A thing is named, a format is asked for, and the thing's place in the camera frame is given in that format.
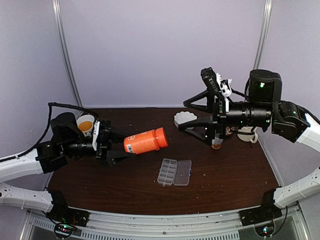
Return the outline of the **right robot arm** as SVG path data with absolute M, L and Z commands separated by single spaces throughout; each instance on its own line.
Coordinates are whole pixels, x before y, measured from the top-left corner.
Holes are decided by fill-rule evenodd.
M 209 116 L 188 120 L 188 115 L 175 115 L 179 131 L 193 136 L 208 146 L 217 149 L 226 136 L 227 127 L 261 128 L 292 143 L 320 150 L 320 121 L 306 108 L 281 99 L 282 79 L 265 69 L 249 73 L 243 94 L 244 101 L 230 99 L 234 90 L 232 79 L 223 79 L 221 74 L 209 68 L 200 72 L 206 89 L 184 101 L 186 108 L 208 113 Z

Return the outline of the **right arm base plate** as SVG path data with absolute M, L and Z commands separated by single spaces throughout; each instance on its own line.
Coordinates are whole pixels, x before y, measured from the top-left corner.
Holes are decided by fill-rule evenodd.
M 276 206 L 259 206 L 239 211 L 242 226 L 256 225 L 282 216 L 282 210 Z

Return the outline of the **orange pill bottle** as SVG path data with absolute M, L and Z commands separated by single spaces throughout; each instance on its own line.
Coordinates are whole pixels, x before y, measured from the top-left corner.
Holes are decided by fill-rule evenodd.
M 159 151 L 168 145 L 163 127 L 128 136 L 123 141 L 124 150 L 135 155 Z

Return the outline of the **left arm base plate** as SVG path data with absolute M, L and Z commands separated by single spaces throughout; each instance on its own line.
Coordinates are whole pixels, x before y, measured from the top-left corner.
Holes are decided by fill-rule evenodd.
M 46 216 L 56 222 L 66 223 L 77 227 L 86 227 L 90 213 L 85 210 L 70 208 L 68 206 L 54 206 Z

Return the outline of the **clear plastic pill organizer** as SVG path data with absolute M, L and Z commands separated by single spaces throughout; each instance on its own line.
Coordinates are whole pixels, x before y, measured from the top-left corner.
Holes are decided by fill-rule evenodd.
M 164 158 L 159 169 L 157 182 L 165 186 L 188 186 L 192 172 L 191 160 L 174 160 Z

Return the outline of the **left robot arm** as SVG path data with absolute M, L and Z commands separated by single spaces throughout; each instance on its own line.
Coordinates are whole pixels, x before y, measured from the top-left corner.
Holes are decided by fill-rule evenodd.
M 7 184 L 29 175 L 47 174 L 68 164 L 68 158 L 96 157 L 105 166 L 114 166 L 132 157 L 132 150 L 112 150 L 126 135 L 107 120 L 96 120 L 91 136 L 78 128 L 72 112 L 64 112 L 49 121 L 53 136 L 30 150 L 0 160 L 0 204 L 53 214 L 61 222 L 72 218 L 72 211 L 60 191 L 34 191 Z

